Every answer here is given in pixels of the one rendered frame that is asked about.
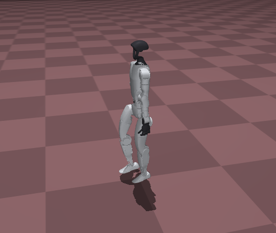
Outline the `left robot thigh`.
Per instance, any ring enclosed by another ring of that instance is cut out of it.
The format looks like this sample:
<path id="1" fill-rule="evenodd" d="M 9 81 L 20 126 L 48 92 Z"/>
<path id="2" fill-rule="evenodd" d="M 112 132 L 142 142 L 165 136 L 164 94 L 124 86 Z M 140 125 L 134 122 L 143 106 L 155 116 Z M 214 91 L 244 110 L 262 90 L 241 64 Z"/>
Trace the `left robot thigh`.
<path id="1" fill-rule="evenodd" d="M 152 118 L 149 116 L 149 126 L 152 126 L 153 120 Z M 146 139 L 147 139 L 147 134 L 141 136 L 141 133 L 138 133 L 141 129 L 142 129 L 142 116 L 141 118 L 138 119 L 137 124 L 136 124 L 136 128 L 135 128 L 135 145 L 137 148 L 137 151 L 142 154 L 144 151 L 144 148 L 149 148 L 145 143 L 146 143 Z"/>

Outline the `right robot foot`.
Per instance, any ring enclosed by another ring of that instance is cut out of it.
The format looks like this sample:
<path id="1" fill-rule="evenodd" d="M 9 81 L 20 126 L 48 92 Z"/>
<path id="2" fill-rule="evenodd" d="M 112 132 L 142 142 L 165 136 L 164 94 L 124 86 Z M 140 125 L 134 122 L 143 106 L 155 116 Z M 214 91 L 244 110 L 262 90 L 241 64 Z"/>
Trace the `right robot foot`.
<path id="1" fill-rule="evenodd" d="M 130 164 L 130 165 L 131 165 L 131 164 Z M 124 168 L 120 169 L 120 170 L 119 170 L 119 173 L 124 174 L 124 173 L 130 172 L 130 171 L 132 171 L 132 170 L 134 170 L 134 169 L 138 169 L 138 168 L 139 168 L 139 164 L 138 164 L 137 162 L 134 162 L 134 163 L 133 163 L 133 166 L 127 165 L 127 166 L 125 166 Z"/>

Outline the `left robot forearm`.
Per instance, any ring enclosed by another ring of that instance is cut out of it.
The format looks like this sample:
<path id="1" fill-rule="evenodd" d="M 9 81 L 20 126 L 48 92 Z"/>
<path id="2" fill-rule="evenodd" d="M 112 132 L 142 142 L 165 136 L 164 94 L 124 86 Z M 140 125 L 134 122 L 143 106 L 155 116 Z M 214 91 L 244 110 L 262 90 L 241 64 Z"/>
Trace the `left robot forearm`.
<path id="1" fill-rule="evenodd" d="M 142 103 L 140 104 L 141 106 L 141 116 L 142 116 L 142 119 L 144 119 L 144 124 L 145 123 L 149 123 L 149 110 L 148 110 L 148 107 L 149 107 L 149 100 L 148 100 L 148 97 L 146 95 L 144 95 L 142 98 Z"/>

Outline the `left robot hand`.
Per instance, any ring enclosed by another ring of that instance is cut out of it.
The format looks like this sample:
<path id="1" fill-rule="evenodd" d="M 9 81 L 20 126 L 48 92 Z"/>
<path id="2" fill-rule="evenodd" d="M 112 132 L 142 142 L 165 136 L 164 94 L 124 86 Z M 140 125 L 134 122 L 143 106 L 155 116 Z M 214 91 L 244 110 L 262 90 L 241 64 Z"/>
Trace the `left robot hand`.
<path id="1" fill-rule="evenodd" d="M 150 133 L 150 126 L 149 126 L 149 123 L 145 123 L 145 124 L 144 124 L 144 119 L 142 119 L 142 125 L 143 125 L 143 126 L 142 126 L 142 129 L 141 129 L 138 133 L 141 133 L 141 131 L 142 131 L 142 134 L 140 134 L 141 136 Z"/>

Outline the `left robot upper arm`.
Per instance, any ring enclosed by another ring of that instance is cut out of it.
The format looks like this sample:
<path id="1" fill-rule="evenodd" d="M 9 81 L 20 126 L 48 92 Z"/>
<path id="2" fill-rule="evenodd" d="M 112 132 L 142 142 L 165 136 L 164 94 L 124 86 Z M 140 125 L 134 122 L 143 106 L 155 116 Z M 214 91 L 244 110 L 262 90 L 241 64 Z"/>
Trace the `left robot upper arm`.
<path id="1" fill-rule="evenodd" d="M 149 80 L 150 80 L 150 72 L 146 68 L 141 68 L 139 72 L 140 84 L 142 93 L 138 95 L 138 100 L 142 102 L 141 98 L 146 95 L 149 97 Z"/>

